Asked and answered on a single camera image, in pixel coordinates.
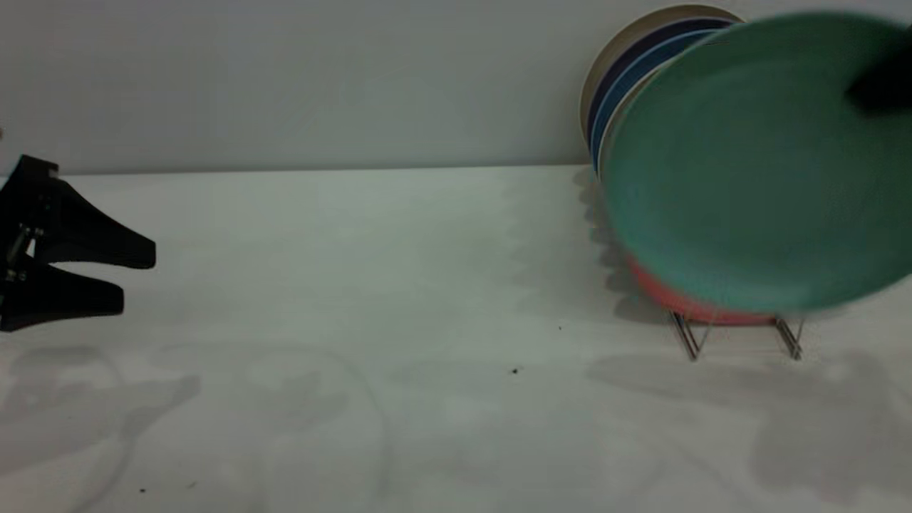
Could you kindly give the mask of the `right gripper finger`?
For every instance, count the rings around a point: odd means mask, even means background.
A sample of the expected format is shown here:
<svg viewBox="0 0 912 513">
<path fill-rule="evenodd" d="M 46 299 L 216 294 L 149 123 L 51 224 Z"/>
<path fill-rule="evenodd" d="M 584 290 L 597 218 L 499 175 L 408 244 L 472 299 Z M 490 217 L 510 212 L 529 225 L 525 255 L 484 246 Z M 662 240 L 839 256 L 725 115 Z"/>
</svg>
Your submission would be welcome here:
<svg viewBox="0 0 912 513">
<path fill-rule="evenodd" d="M 846 96 L 866 115 L 895 115 L 911 110 L 911 30 L 883 52 L 847 88 Z"/>
</svg>

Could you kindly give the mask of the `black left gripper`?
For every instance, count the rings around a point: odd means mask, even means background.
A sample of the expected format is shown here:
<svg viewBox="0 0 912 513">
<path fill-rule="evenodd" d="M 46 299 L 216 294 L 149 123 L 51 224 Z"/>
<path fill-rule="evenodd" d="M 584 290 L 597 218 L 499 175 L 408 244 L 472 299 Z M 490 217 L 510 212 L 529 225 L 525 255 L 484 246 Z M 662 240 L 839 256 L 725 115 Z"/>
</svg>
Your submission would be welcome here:
<svg viewBox="0 0 912 513">
<path fill-rule="evenodd" d="M 1 331 L 111 317 L 124 311 L 124 291 L 110 282 L 49 264 L 89 262 L 152 269 L 156 244 L 118 223 L 58 176 L 49 160 L 21 155 L 1 195 Z M 29 247 L 33 254 L 29 256 Z M 30 266 L 33 259 L 46 265 Z"/>
</svg>

